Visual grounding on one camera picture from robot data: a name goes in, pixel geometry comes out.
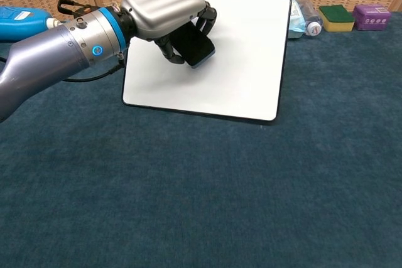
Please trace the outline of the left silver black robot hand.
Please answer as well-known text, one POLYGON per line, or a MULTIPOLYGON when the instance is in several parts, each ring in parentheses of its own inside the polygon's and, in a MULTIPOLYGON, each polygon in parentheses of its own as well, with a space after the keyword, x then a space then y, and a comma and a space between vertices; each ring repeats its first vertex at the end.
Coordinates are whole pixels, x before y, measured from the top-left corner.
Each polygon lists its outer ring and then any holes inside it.
POLYGON ((215 52, 217 11, 206 0, 122 0, 119 19, 126 40, 153 42, 173 64, 196 67, 215 52))

